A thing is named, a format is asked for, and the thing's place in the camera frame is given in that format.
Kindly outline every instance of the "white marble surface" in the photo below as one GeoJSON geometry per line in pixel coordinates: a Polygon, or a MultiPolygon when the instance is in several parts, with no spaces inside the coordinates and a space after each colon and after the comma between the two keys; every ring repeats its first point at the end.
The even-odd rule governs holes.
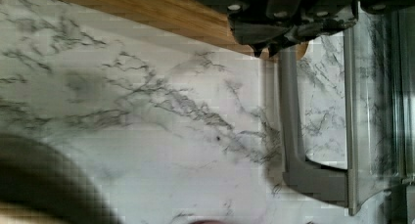
{"type": "MultiPolygon", "coordinates": [[[[72,158],[125,223],[383,223],[383,194],[349,217],[284,186],[271,64],[56,0],[1,0],[0,28],[0,130],[72,158]]],[[[300,68],[310,155],[344,166],[340,40],[300,68]]]]}
{"type": "Polygon", "coordinates": [[[299,61],[302,136],[314,161],[347,168],[343,34],[310,42],[299,61]]]}

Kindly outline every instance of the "wooden edge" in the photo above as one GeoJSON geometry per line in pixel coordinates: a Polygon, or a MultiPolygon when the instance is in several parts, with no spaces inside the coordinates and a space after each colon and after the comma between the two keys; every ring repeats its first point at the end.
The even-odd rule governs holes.
{"type": "MultiPolygon", "coordinates": [[[[233,39],[231,31],[227,27],[227,23],[224,23],[224,20],[226,20],[225,15],[221,15],[215,12],[214,10],[208,7],[205,7],[204,5],[199,4],[198,2],[195,2],[193,0],[190,0],[192,5],[190,5],[189,2],[187,1],[184,2],[183,0],[179,0],[180,3],[183,3],[183,5],[180,5],[181,7],[180,10],[183,11],[183,8],[189,11],[192,10],[192,15],[190,16],[187,15],[187,18],[198,17],[198,20],[200,20],[201,18],[209,19],[209,21],[206,22],[206,24],[211,26],[211,29],[205,28],[203,29],[203,31],[201,31],[200,28],[194,27],[193,24],[186,25],[186,26],[183,25],[183,24],[186,24],[186,21],[178,22],[177,20],[174,20],[174,18],[170,18],[166,15],[161,16],[160,13],[158,13],[158,10],[160,8],[156,8],[155,6],[157,4],[157,0],[153,0],[153,4],[146,3],[146,5],[144,6],[140,5],[141,7],[146,8],[147,13],[137,12],[137,11],[140,11],[138,9],[140,9],[141,7],[137,6],[136,8],[138,9],[135,9],[135,7],[131,6],[131,4],[127,5],[126,2],[119,1],[119,0],[61,0],[61,1],[88,7],[94,10],[98,10],[104,13],[108,13],[111,15],[115,15],[118,17],[131,20],[131,21],[135,21],[135,22],[139,22],[145,25],[156,27],[156,28],[159,28],[165,31],[169,31],[169,32],[172,32],[178,35],[182,35],[182,36],[185,36],[191,39],[199,40],[199,41],[211,44],[211,45],[215,45],[215,46],[228,49],[228,50],[232,50],[232,51],[242,53],[245,55],[249,55],[249,56],[254,55],[251,47],[246,46],[246,45],[240,45],[236,43],[236,41],[233,39]],[[199,16],[195,14],[195,7],[196,7],[195,5],[201,8],[200,10],[197,10],[197,11],[201,11],[201,14],[199,16]]],[[[162,5],[165,2],[166,0],[160,0],[160,5],[162,5]]],[[[172,7],[173,8],[168,8],[168,9],[166,8],[166,10],[174,10],[174,5],[172,7]]],[[[297,59],[298,60],[302,58],[302,56],[305,54],[306,48],[307,48],[307,43],[303,43],[297,46],[297,59]]],[[[260,58],[275,62],[275,59],[268,58],[268,52],[265,50],[262,53],[260,58]]]]}

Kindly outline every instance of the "metal handle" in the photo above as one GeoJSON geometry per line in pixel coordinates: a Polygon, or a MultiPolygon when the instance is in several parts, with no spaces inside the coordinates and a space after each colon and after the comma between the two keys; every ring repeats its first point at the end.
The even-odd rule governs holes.
{"type": "Polygon", "coordinates": [[[279,54],[281,115],[286,158],[284,181],[297,192],[323,202],[347,207],[347,170],[306,160],[300,128],[296,49],[291,47],[279,54]]]}

